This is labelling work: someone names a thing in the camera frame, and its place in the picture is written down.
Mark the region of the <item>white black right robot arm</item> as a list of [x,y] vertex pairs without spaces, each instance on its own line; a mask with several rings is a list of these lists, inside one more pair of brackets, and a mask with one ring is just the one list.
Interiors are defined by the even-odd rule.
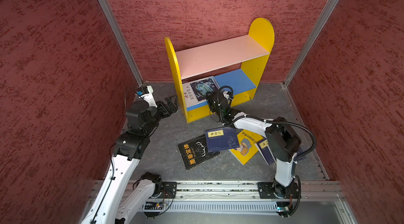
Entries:
[[207,103],[210,111],[219,116],[223,126],[248,130],[266,138],[267,148],[276,164],[273,193],[277,198],[289,197],[295,179],[295,158],[302,143],[293,128],[304,127],[283,117],[264,119],[233,109],[230,107],[230,99],[221,91],[208,93]]

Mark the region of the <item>dark blue book yellow label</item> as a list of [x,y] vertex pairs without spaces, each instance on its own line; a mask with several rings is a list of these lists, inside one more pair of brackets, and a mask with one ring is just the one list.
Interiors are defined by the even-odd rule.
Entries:
[[205,137],[208,151],[216,152],[239,148],[237,133],[238,131],[231,127],[206,130]]

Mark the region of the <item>black book with yellow text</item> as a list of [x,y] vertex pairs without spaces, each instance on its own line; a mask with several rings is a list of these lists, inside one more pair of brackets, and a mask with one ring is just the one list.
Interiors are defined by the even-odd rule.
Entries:
[[221,154],[220,151],[208,151],[205,135],[183,142],[177,147],[187,171]]

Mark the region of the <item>white book with galaxy picture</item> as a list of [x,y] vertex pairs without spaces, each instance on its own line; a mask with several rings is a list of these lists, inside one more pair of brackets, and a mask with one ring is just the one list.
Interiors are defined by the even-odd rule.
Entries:
[[214,76],[183,84],[186,108],[205,102],[207,96],[217,92],[219,88]]

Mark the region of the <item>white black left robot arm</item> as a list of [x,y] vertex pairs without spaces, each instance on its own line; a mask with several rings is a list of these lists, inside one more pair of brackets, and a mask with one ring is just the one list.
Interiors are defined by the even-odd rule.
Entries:
[[135,183],[133,192],[123,200],[130,178],[150,143],[150,137],[163,118],[178,110],[177,96],[155,101],[151,93],[140,96],[126,111],[128,130],[113,146],[110,166],[84,224],[128,224],[150,197],[163,192],[162,179],[150,172]]

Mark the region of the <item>yellow pink blue bookshelf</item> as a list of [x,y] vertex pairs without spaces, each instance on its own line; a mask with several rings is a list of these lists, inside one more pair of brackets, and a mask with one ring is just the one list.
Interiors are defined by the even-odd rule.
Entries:
[[176,52],[170,38],[165,46],[176,94],[188,123],[209,116],[207,102],[188,107],[188,89],[183,81],[202,75],[211,76],[214,71],[240,64],[241,67],[215,76],[220,86],[228,85],[234,90],[233,106],[253,100],[262,79],[271,50],[275,32],[271,22],[265,18],[255,19],[247,35],[215,42]]

